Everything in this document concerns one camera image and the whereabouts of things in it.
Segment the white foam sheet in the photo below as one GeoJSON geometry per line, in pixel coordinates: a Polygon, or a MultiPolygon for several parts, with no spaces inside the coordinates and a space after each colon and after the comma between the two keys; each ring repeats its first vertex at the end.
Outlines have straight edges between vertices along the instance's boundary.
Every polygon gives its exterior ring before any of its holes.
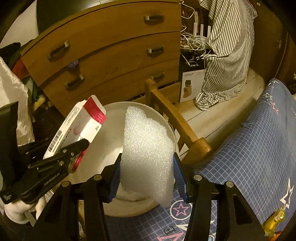
{"type": "Polygon", "coordinates": [[[136,106],[127,108],[120,184],[124,192],[150,197],[162,207],[173,198],[175,144],[167,129],[136,106]]]}

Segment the white barcode carton box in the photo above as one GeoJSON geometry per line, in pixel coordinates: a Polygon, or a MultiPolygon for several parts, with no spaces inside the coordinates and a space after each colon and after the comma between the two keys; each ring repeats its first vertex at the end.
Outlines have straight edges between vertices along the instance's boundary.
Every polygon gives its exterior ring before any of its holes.
{"type": "Polygon", "coordinates": [[[44,159],[83,138],[92,143],[105,121],[106,110],[95,95],[76,103],[53,137],[44,159]]]}

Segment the wooden chair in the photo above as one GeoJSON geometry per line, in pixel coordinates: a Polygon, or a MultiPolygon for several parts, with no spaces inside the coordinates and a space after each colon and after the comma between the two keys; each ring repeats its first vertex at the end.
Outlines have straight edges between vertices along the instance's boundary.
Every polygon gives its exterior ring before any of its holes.
{"type": "Polygon", "coordinates": [[[154,108],[160,115],[165,115],[168,122],[180,135],[178,140],[178,150],[183,146],[188,147],[182,162],[195,167],[212,153],[212,148],[204,137],[197,137],[187,121],[173,105],[177,102],[181,84],[174,83],[167,87],[158,89],[157,83],[149,78],[144,83],[145,96],[137,98],[135,102],[144,102],[154,108]]]}

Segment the blue grid bed sheet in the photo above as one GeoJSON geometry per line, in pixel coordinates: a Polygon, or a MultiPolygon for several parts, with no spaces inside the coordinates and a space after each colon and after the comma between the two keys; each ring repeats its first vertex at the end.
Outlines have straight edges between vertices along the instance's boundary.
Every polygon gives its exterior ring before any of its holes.
{"type": "MultiPolygon", "coordinates": [[[[277,210],[283,231],[295,218],[295,100],[272,79],[241,128],[228,137],[201,170],[209,181],[232,181],[260,223],[277,210]]],[[[129,218],[108,217],[112,240],[184,240],[192,205],[174,192],[171,207],[160,206],[129,218]]]]}

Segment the yellow snack wrapper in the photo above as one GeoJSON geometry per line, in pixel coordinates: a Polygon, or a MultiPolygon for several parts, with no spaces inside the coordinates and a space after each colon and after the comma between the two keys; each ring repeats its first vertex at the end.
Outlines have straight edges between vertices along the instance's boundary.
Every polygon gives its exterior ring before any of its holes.
{"type": "Polygon", "coordinates": [[[285,220],[285,211],[281,207],[276,210],[262,225],[267,240],[276,240],[282,231],[276,231],[277,226],[285,220]]]}

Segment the knife block box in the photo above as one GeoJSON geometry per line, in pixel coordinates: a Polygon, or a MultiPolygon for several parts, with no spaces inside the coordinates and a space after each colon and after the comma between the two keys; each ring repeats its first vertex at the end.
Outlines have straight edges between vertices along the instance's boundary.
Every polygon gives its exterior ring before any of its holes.
{"type": "Polygon", "coordinates": [[[185,60],[180,60],[179,81],[181,83],[180,102],[195,99],[200,93],[205,77],[205,69],[202,64],[189,66],[185,60]]]}

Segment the wooden drawer dresser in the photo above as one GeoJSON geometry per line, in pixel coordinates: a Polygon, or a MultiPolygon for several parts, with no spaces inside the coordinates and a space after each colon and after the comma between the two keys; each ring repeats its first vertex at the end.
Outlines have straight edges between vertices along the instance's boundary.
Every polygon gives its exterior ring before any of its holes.
{"type": "Polygon", "coordinates": [[[63,115],[93,94],[102,104],[137,99],[149,78],[177,102],[180,31],[178,1],[112,1],[49,27],[22,62],[63,115]]]}

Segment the striped hanging shirt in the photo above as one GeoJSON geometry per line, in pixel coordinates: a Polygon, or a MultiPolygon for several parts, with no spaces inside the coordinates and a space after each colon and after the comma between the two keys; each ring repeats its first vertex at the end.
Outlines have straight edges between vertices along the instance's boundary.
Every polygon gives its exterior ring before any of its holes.
{"type": "Polygon", "coordinates": [[[209,110],[217,102],[237,96],[243,89],[254,46],[257,12],[250,1],[199,1],[209,11],[212,30],[205,56],[205,77],[196,106],[209,110]]]}

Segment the wooden wardrobe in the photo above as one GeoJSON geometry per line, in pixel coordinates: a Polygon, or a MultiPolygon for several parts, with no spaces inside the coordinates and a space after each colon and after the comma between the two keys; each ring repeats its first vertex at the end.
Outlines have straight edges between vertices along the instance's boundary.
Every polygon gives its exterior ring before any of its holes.
{"type": "Polygon", "coordinates": [[[263,1],[251,1],[257,11],[254,20],[254,48],[250,67],[265,82],[282,81],[295,92],[295,43],[280,19],[263,1]]]}

